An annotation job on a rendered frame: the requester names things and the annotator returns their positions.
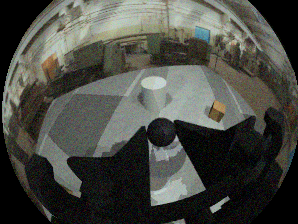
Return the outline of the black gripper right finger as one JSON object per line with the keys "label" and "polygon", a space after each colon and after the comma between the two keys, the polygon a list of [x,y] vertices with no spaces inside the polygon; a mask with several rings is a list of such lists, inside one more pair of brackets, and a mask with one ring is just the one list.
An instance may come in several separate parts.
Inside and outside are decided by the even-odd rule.
{"label": "black gripper right finger", "polygon": [[217,177],[225,167],[235,141],[254,128],[255,115],[227,128],[226,131],[205,128],[182,120],[174,120],[173,124],[177,129],[177,139],[181,141],[181,147],[184,147],[205,189],[209,189],[218,183]]}

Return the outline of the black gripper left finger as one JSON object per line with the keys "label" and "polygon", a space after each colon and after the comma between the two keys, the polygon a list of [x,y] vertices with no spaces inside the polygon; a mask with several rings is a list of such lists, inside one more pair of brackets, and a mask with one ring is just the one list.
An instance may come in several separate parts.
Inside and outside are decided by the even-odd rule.
{"label": "black gripper left finger", "polygon": [[110,157],[68,157],[68,167],[78,179],[96,183],[125,184],[144,206],[152,206],[150,156],[146,125],[128,144]]}

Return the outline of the glass french press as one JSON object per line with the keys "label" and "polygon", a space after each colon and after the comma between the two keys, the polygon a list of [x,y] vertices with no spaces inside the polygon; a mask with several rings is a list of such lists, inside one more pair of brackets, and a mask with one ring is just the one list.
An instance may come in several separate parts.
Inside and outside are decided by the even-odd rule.
{"label": "glass french press", "polygon": [[185,163],[186,152],[177,139],[172,121],[158,117],[148,127],[150,194],[164,193],[174,175]]}

